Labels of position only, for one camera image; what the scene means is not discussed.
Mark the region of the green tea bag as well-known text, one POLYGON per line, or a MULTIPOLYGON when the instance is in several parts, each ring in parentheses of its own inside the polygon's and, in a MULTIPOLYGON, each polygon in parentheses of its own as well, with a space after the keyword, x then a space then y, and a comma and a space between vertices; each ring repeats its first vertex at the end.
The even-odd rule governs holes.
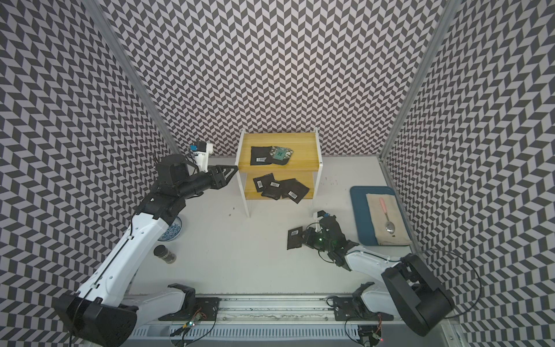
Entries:
POLYGON ((269 161, 275 165, 285 166, 288 164, 292 155, 293 150, 288 147, 273 146, 270 149, 269 161))

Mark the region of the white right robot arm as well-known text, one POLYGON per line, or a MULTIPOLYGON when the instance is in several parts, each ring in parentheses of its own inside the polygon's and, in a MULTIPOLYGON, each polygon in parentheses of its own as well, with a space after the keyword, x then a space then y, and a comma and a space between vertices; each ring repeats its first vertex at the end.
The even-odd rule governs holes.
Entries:
POLYGON ((417 254, 393 258, 373 252, 348 240, 333 215, 320 211, 316 223, 288 231, 289 250, 303 246, 326 254, 328 263, 371 278, 354 292, 355 311, 363 320, 390 315, 425 336, 455 309, 452 294, 417 254))

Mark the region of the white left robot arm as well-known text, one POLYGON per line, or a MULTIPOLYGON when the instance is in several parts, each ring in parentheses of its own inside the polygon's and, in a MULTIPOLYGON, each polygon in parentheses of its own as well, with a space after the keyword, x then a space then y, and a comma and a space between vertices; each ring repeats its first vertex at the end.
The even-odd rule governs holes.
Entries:
POLYGON ((186 206, 208 189, 226 187, 238 166, 215 165, 190 174, 185 155, 170 155, 156 165, 150 192, 132 215, 123 237, 99 269, 73 294, 53 300, 53 309, 69 331, 99 346, 121 346, 139 328, 168 315, 195 316, 195 290, 173 284, 146 296, 127 296, 126 290, 155 243, 186 206))

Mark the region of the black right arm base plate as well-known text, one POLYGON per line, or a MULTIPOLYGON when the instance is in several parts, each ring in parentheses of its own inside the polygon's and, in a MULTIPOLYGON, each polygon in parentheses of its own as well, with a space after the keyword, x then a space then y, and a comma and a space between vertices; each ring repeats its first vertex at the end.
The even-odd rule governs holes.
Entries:
POLYGON ((334 312, 336 321, 360 320, 360 321, 393 321, 394 316, 371 312, 359 298, 330 296, 326 298, 326 304, 334 312))

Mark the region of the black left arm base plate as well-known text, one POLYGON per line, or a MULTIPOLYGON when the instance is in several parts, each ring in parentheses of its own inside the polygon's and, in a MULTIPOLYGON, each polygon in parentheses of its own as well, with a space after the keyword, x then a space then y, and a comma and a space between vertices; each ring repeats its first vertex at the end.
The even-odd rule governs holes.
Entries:
POLYGON ((193 315, 199 311, 204 314, 202 320, 214 321, 218 311, 220 299, 218 297, 201 297, 183 303, 181 309, 175 313, 164 315, 158 320, 163 321, 190 321, 193 315))

